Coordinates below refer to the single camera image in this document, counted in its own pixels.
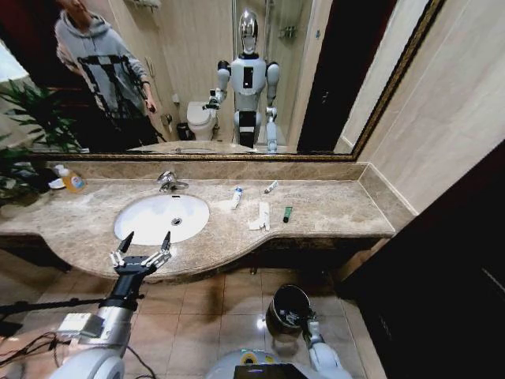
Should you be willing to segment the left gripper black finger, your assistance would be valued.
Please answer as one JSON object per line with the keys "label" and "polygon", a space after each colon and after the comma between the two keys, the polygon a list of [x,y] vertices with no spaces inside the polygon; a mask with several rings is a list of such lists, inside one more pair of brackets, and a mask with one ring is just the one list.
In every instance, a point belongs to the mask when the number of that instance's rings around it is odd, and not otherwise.
{"label": "left gripper black finger", "polygon": [[154,267],[155,269],[158,269],[166,264],[166,262],[171,258],[170,239],[171,233],[168,231],[159,250],[144,260],[145,267]]}
{"label": "left gripper black finger", "polygon": [[134,232],[131,231],[118,245],[118,248],[110,253],[110,260],[114,268],[124,267],[124,255],[128,251],[129,246],[133,240]]}

